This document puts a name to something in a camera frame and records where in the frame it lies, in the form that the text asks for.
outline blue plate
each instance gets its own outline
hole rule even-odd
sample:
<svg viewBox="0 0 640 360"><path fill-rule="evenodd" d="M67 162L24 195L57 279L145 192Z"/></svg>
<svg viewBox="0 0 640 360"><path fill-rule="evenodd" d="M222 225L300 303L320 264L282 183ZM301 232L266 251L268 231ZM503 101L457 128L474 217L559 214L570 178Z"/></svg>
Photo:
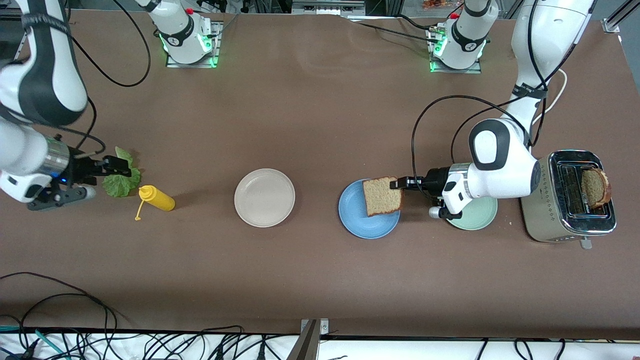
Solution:
<svg viewBox="0 0 640 360"><path fill-rule="evenodd" d="M396 227L400 211L368 217L362 181L355 181L344 189L338 203L338 214L351 234L363 239L378 239Z"/></svg>

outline table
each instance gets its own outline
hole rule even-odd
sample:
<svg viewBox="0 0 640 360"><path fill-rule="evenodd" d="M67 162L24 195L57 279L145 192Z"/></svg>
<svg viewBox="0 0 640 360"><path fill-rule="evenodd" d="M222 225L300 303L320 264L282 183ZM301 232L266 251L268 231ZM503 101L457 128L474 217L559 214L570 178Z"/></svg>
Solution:
<svg viewBox="0 0 640 360"><path fill-rule="evenodd" d="M640 152L639 97L618 38L599 24L564 66L566 92L534 150L542 157L589 149L602 159L618 228L584 251L577 242L531 240L513 199L500 200L495 221L477 232L430 219L416 193L380 240L350 235L338 218L338 198L352 181L410 174L411 130L429 102L509 97L514 22L495 24L483 73L472 76L430 73L424 44L330 15L240 15L225 32L217 69L166 69L150 19L134 17L152 43L142 85L112 85L77 52L99 112L93 133L111 154L114 146L132 151L143 184L175 196L177 209L146 207L135 222L137 197L99 191L91 202L30 213L2 194L0 273L71 282L118 309L120 326L130 329L239 323L298 332L301 318L321 317L336 334L640 338L640 171L632 160ZM399 20L376 23L419 35ZM145 52L124 14L74 11L72 31L114 78L133 82L143 73ZM553 94L560 85L552 81ZM450 163L455 129L482 108L448 100L427 114L416 140L421 174ZM76 128L86 128L89 112ZM469 129L456 147L461 160L470 159ZM234 209L236 184L258 168L281 170L296 187L293 212L269 229L246 225ZM63 291L26 277L0 288L0 307L15 314ZM86 300L57 299L26 325L102 321Z"/></svg>

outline lettuce leaf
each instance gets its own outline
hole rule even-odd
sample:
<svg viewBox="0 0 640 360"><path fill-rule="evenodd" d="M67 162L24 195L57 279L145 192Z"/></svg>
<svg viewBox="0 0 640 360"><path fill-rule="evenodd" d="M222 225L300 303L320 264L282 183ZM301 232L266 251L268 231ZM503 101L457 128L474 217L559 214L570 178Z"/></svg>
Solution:
<svg viewBox="0 0 640 360"><path fill-rule="evenodd" d="M131 190L140 185L140 170L131 166L133 157L124 149L116 146L116 156L120 159L127 160L129 169L131 169L131 177L122 175L109 175L102 180L102 187L109 196L126 197Z"/></svg>

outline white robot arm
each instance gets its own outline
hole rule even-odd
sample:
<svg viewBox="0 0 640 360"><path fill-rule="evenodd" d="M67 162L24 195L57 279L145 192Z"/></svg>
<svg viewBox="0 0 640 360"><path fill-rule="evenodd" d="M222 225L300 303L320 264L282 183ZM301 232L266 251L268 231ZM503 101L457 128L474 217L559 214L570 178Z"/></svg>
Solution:
<svg viewBox="0 0 640 360"><path fill-rule="evenodd" d="M58 0L17 0L31 49L28 60L0 69L0 188L33 209L61 206L56 196L72 200L91 196L94 176L127 175L128 164L112 156L93 161L57 138L46 137L31 124L61 127L84 112L87 94L80 78L70 30Z"/></svg>
<svg viewBox="0 0 640 360"><path fill-rule="evenodd" d="M511 46L518 59L518 79L504 116L479 122L469 137L473 163L456 164L442 191L447 209L457 214L479 197L525 197L540 181L540 164L529 152L532 120L541 99L541 80L559 66L577 44L589 20L593 0L525 0ZM529 16L533 11L531 35ZM528 38L531 37L531 49ZM540 76L531 61L533 55Z"/></svg>
<svg viewBox="0 0 640 360"><path fill-rule="evenodd" d="M180 0L136 0L160 32L164 50L176 61L190 64L212 51L211 19L185 10Z"/></svg>
<svg viewBox="0 0 640 360"><path fill-rule="evenodd" d="M466 37L475 33L474 38L478 41L484 39L490 24L493 24L487 15L493 1L465 2L471 6L472 13L477 13L479 7L474 6L482 3L489 8L484 15L488 17L487 22L482 17L465 16L466 13L457 21L463 22L457 27L465 30ZM434 207L429 211L434 218L460 218L465 206L480 197L506 199L530 195L540 181L540 164L529 150L532 121L541 100L547 95L545 90L550 76L580 40L593 3L594 0L525 0L511 39L518 60L518 78L511 95L513 102L506 108L504 116L481 121L471 130L469 147L473 163L432 168L425 177L404 177L392 182L390 187L426 190L434 197L442 196L444 207ZM532 11L534 15L529 31ZM447 23L452 24L449 29L456 28L452 19ZM473 31L467 24L477 26L478 30ZM468 52L468 56L460 56L462 60L459 62L453 55L451 59L444 56L447 51L464 53L463 44L449 39L441 60L457 69L473 64L477 57L472 56L472 52Z"/></svg>
<svg viewBox="0 0 640 360"><path fill-rule="evenodd" d="M439 25L445 28L446 38L434 56L450 68L469 68L480 56L498 10L495 0L466 0L459 18Z"/></svg>

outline plate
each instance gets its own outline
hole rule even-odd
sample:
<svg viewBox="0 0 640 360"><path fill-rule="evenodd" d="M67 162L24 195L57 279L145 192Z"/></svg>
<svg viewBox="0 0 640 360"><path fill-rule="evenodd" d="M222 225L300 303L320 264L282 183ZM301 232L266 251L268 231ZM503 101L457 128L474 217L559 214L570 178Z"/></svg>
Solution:
<svg viewBox="0 0 640 360"><path fill-rule="evenodd" d="M250 172L236 188L234 203L241 219L255 227L270 227L286 219L296 202L291 180L272 168Z"/></svg>
<svg viewBox="0 0 640 360"><path fill-rule="evenodd" d="M338 214L347 230L363 239L378 239L393 230L400 220L400 211L391 214L367 216L367 203L364 200L362 181L347 186L340 196Z"/></svg>
<svg viewBox="0 0 640 360"><path fill-rule="evenodd" d="M473 199L462 210L462 218L449 220L453 226L462 230L480 230L489 226L498 213L498 199L480 197Z"/></svg>

